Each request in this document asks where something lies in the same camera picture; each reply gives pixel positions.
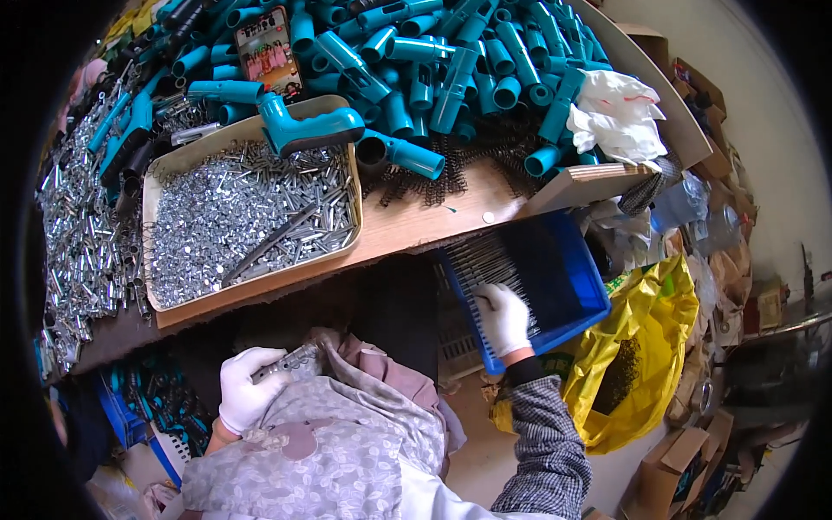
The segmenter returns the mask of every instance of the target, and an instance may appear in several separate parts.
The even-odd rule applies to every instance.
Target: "white wall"
[[[832,192],[800,95],[765,37],[731,0],[605,0],[602,11],[661,32],[671,58],[683,58],[722,90],[723,130],[760,206],[750,241],[754,276],[779,274],[791,299],[802,299],[801,242],[812,253],[816,281],[832,270]]]

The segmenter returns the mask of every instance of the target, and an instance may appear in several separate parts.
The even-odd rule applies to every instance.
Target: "plastic bottle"
[[[675,184],[653,200],[650,223],[657,233],[702,220],[708,214],[708,189],[695,176]]]
[[[734,208],[722,206],[712,211],[705,222],[707,236],[703,236],[694,243],[694,247],[702,256],[708,256],[717,251],[724,251],[740,243],[742,219],[737,216]]]

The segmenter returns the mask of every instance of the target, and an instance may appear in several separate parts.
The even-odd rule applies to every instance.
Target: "white glove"
[[[503,284],[480,285],[473,288],[473,297],[494,355],[502,358],[532,346],[526,337],[528,307],[511,289]]]
[[[241,435],[262,419],[275,397],[292,382],[289,371],[280,371],[266,376],[258,384],[251,383],[251,375],[260,367],[285,355],[284,349],[252,347],[222,363],[220,421],[234,435]]]

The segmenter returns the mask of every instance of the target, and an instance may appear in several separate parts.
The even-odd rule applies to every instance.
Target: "blue plastic basket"
[[[129,449],[135,444],[146,443],[153,450],[156,458],[159,459],[159,463],[165,469],[168,477],[179,488],[182,485],[182,479],[171,464],[161,444],[159,444],[151,425],[130,410],[121,394],[112,391],[110,373],[109,369],[100,369],[98,371],[99,377],[95,379],[95,387],[98,392],[98,400],[101,401],[102,408],[104,408],[104,414],[110,419],[110,425],[113,431],[116,432],[116,437],[118,437],[121,446]]]
[[[571,216],[546,213],[502,226],[498,234],[508,256],[517,267],[529,307],[537,318],[538,334],[531,338],[536,355],[544,354],[580,334],[610,314],[610,299],[581,231]],[[483,337],[473,301],[463,295],[461,279],[447,253],[440,260],[457,297],[464,303],[466,317],[477,331],[483,365],[489,374],[502,374],[505,366],[494,357]]]

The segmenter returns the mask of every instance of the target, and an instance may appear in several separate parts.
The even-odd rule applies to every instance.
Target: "checkered sleeve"
[[[511,394],[517,474],[491,506],[496,513],[548,513],[581,517],[592,468],[556,375],[518,385]]]

